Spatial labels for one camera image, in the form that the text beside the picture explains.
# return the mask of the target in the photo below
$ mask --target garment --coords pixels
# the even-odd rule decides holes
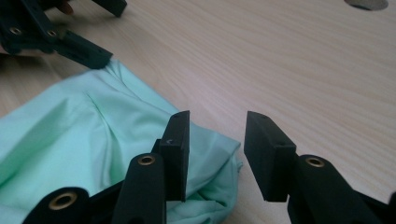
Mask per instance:
[[[0,119],[0,223],[21,223],[56,189],[92,196],[121,181],[176,112],[117,61],[43,91]],[[167,220],[219,223],[235,204],[240,144],[193,123],[190,129],[188,200],[168,203]]]

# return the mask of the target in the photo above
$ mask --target teal fabric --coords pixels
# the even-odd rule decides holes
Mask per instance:
[[[116,61],[53,85],[0,119],[0,223],[21,223],[56,189],[93,195],[121,181],[131,158],[151,151],[176,112]],[[227,217],[236,200],[239,146],[191,124],[188,200],[168,203],[168,223]]]

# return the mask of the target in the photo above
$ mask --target robotic claw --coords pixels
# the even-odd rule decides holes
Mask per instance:
[[[92,0],[116,17],[127,4],[125,0]],[[24,49],[54,51],[91,69],[103,68],[112,53],[70,31],[56,31],[44,13],[63,0],[0,0],[0,44],[9,54]]]

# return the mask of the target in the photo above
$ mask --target table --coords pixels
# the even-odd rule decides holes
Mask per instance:
[[[378,11],[342,0],[129,0],[120,19],[89,0],[71,5],[73,16],[49,11],[53,23],[113,52],[193,122],[243,143],[247,111],[263,113],[354,189],[385,203],[396,190],[395,0]],[[0,56],[0,116],[86,69],[57,55]],[[225,223],[290,223],[238,156]]]

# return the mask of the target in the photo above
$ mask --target folded cloth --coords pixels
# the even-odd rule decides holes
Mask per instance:
[[[177,109],[120,62],[70,77],[0,119],[0,223],[22,223],[47,194],[90,195],[121,181]],[[232,211],[240,144],[191,123],[185,203],[168,223],[219,223]]]

